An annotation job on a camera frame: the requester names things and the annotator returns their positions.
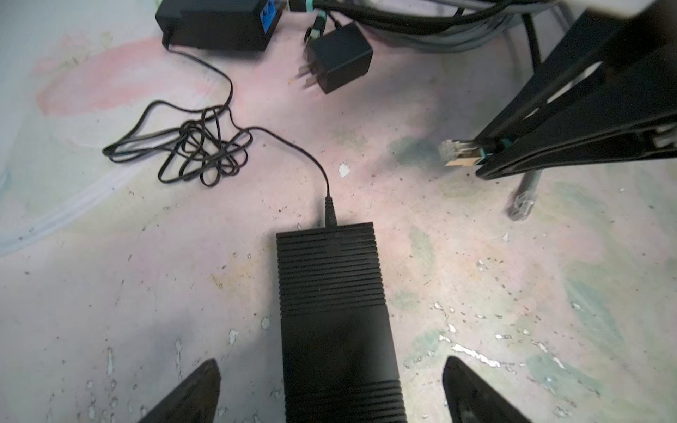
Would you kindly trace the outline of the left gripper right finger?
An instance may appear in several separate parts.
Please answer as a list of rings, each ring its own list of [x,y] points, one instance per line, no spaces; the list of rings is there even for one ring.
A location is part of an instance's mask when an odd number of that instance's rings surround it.
[[[443,386],[453,423],[531,422],[458,357],[448,357]]]

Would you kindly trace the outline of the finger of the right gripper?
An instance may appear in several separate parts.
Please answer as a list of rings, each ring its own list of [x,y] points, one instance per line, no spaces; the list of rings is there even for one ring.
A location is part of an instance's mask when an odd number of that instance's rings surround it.
[[[606,86],[488,158],[482,180],[550,167],[668,160],[675,146],[656,146],[657,130],[676,122],[676,47],[655,50]]]
[[[520,139],[537,130],[665,126],[676,121],[676,3],[591,5],[481,132]]]

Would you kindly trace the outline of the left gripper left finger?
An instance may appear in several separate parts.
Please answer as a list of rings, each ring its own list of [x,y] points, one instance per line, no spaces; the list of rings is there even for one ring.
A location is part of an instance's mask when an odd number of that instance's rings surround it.
[[[139,423],[212,423],[220,397],[220,382],[217,361],[203,362]]]

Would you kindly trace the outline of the long black switch box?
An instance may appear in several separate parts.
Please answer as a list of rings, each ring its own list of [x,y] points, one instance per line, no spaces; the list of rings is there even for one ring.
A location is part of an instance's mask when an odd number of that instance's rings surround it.
[[[405,422],[374,227],[276,235],[288,422]]]

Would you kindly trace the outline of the small black power adapter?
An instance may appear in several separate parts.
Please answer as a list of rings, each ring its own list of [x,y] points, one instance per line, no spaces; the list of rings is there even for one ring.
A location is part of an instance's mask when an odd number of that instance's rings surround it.
[[[373,49],[359,26],[350,23],[321,35],[315,28],[307,37],[303,57],[294,79],[305,79],[304,88],[319,86],[332,93],[366,75]]]

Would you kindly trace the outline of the black network switch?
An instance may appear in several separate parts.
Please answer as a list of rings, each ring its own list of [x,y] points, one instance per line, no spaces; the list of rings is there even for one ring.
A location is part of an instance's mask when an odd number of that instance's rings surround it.
[[[286,7],[273,0],[163,0],[155,19],[165,45],[263,52]]]

